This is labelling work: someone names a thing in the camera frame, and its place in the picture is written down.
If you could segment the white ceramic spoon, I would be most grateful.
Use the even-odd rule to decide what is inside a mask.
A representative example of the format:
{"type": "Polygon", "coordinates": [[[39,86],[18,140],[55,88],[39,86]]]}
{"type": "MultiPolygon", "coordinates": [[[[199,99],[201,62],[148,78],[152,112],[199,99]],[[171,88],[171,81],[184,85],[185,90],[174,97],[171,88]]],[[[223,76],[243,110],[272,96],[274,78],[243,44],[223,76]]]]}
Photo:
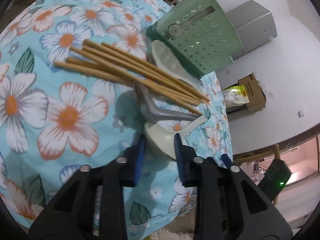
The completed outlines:
{"type": "Polygon", "coordinates": [[[154,40],[151,43],[151,55],[153,62],[159,69],[201,92],[195,79],[182,67],[171,49],[162,41],[154,40]]]}
{"type": "Polygon", "coordinates": [[[187,124],[178,132],[171,132],[163,128],[159,124],[147,122],[144,125],[144,134],[153,151],[169,156],[171,159],[176,159],[174,150],[174,137],[178,133],[181,138],[187,136],[193,129],[201,126],[208,119],[205,116],[200,116],[191,123],[187,124]]]}

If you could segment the metal spoon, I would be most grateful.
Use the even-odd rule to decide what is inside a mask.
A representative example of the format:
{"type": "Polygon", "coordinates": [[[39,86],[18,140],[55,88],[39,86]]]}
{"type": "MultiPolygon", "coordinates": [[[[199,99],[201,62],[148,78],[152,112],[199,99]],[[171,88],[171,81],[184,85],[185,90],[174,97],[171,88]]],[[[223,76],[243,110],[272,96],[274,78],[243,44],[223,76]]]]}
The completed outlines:
{"type": "Polygon", "coordinates": [[[156,106],[153,101],[154,96],[142,83],[134,82],[133,88],[135,103],[145,121],[155,124],[165,120],[194,121],[198,118],[195,114],[163,109],[156,106]]]}

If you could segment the wooden chopstick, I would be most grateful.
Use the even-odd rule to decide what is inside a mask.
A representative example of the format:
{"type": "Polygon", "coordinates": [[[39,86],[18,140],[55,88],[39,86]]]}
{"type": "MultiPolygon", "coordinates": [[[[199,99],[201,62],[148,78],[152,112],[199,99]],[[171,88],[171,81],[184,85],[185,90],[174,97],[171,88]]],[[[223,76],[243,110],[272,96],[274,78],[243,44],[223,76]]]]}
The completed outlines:
{"type": "Polygon", "coordinates": [[[161,95],[167,99],[170,99],[171,101],[175,102],[179,106],[191,111],[192,113],[196,115],[202,115],[201,111],[196,110],[194,107],[190,105],[190,103],[184,102],[179,96],[175,95],[174,93],[170,91],[166,91],[165,88],[162,88],[160,85],[157,85],[154,82],[151,82],[147,79],[141,79],[137,76],[134,76],[128,72],[121,71],[120,75],[114,75],[108,72],[104,72],[102,70],[94,69],[85,67],[78,64],[73,63],[65,63],[65,62],[59,62],[55,61],[55,65],[58,67],[61,67],[65,70],[72,71],[72,72],[78,72],[81,74],[85,74],[88,76],[94,76],[99,79],[104,79],[107,81],[114,81],[117,83],[121,83],[123,85],[129,85],[133,83],[134,81],[137,83],[143,84],[145,87],[151,89],[153,92],[155,92],[158,95],[161,95]]]}
{"type": "Polygon", "coordinates": [[[149,79],[153,79],[158,83],[161,83],[163,85],[167,85],[168,87],[171,87],[172,89],[176,89],[181,93],[187,94],[188,96],[191,96],[193,98],[197,98],[199,100],[203,100],[201,98],[198,98],[188,90],[186,90],[184,87],[181,87],[179,84],[171,81],[167,77],[163,76],[162,74],[159,74],[147,67],[144,67],[141,64],[135,65],[133,63],[129,63],[125,61],[124,59],[121,59],[116,55],[116,53],[109,54],[108,52],[104,51],[104,47],[100,44],[97,44],[91,40],[85,39],[82,43],[82,49],[90,52],[104,60],[107,60],[109,62],[112,62],[118,66],[121,66],[123,68],[126,68],[128,70],[131,70],[137,74],[143,75],[149,79]]]}
{"type": "Polygon", "coordinates": [[[163,76],[167,77],[171,81],[179,84],[181,87],[184,87],[186,90],[188,90],[189,92],[191,92],[192,94],[194,94],[198,98],[203,99],[205,102],[209,102],[209,99],[205,95],[203,95],[201,92],[199,92],[195,88],[189,86],[187,83],[173,77],[172,75],[168,74],[167,72],[159,69],[156,65],[154,65],[146,60],[140,59],[140,58],[136,57],[135,55],[131,55],[131,54],[129,54],[123,50],[120,50],[120,49],[118,49],[110,44],[107,44],[105,42],[102,42],[101,45],[104,47],[104,51],[108,52],[109,54],[116,53],[116,55],[118,57],[120,57],[121,59],[124,59],[125,61],[127,61],[129,63],[133,63],[135,65],[141,64],[144,67],[147,67],[147,68],[149,68],[159,74],[162,74],[163,76]]]}
{"type": "Polygon", "coordinates": [[[186,109],[189,109],[192,112],[195,111],[193,109],[193,106],[197,106],[203,103],[202,100],[192,95],[187,95],[185,92],[180,92],[176,87],[170,87],[166,84],[162,85],[158,82],[158,79],[156,77],[153,77],[151,79],[143,79],[109,63],[106,65],[93,64],[73,57],[69,57],[67,59],[67,62],[57,62],[56,64],[60,65],[60,67],[66,70],[79,72],[80,74],[85,74],[88,76],[94,76],[99,79],[114,81],[117,83],[121,83],[122,85],[130,86],[134,82],[141,83],[156,94],[170,99],[171,101],[186,109]]]}
{"type": "Polygon", "coordinates": [[[189,97],[197,98],[198,100],[207,100],[202,93],[189,85],[158,69],[151,63],[142,61],[137,57],[133,58],[128,53],[118,52],[102,45],[99,45],[97,48],[92,48],[86,45],[81,49],[71,47],[70,50],[99,64],[115,64],[124,69],[140,74],[152,81],[156,81],[161,85],[166,85],[175,89],[189,97]]]}

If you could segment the yellow green rice bag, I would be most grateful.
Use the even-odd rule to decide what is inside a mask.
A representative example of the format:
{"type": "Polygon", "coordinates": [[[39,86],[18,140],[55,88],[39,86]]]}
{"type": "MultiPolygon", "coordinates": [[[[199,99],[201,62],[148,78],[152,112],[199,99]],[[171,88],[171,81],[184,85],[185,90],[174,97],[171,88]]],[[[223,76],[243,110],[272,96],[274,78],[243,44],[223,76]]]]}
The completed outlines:
{"type": "Polygon", "coordinates": [[[222,90],[227,108],[238,107],[249,103],[249,97],[244,85],[228,87],[222,90]]]}

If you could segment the cardboard box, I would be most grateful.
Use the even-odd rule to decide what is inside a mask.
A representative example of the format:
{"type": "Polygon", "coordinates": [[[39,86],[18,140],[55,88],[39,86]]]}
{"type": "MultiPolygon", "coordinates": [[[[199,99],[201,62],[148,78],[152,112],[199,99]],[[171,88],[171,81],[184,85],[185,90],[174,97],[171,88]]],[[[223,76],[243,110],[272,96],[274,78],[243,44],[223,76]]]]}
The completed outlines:
{"type": "Polygon", "coordinates": [[[266,107],[265,94],[253,73],[238,80],[238,84],[245,87],[249,99],[249,103],[246,106],[250,112],[256,113],[266,107]]]}

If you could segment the floral blue tablecloth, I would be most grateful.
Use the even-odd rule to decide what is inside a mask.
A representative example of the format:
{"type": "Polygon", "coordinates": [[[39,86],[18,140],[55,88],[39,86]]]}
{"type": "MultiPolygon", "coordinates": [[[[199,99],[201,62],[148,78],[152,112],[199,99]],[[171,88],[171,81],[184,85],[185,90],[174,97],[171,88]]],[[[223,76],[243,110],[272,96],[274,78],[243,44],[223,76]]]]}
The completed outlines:
{"type": "MultiPolygon", "coordinates": [[[[37,0],[1,32],[1,197],[29,228],[82,165],[99,167],[136,144],[144,122],[132,87],[54,67],[84,39],[147,57],[147,28],[171,8],[162,0],[37,0]]],[[[211,116],[183,138],[223,165],[232,142],[219,81],[196,81],[211,116]]],[[[135,188],[124,188],[128,239],[143,239],[195,207],[175,161],[148,149],[135,188]]]]}

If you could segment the green plastic utensil basket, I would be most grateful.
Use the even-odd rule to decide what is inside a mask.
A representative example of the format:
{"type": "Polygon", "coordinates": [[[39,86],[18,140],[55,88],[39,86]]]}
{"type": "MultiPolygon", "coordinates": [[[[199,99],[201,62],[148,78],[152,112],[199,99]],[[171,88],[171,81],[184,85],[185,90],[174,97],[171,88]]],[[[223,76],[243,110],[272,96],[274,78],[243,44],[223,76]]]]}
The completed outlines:
{"type": "Polygon", "coordinates": [[[148,28],[148,37],[164,42],[194,77],[233,63],[242,42],[216,0],[183,0],[148,28]]]}

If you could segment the silver refrigerator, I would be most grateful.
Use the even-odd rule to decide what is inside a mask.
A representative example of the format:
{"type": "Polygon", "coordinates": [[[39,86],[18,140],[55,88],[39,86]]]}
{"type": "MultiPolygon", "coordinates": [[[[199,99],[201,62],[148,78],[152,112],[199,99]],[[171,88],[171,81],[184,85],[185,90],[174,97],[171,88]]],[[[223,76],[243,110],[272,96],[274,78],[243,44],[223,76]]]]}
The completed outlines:
{"type": "Polygon", "coordinates": [[[277,37],[272,13],[254,0],[243,3],[226,15],[242,42],[242,49],[232,54],[234,60],[277,37]]]}

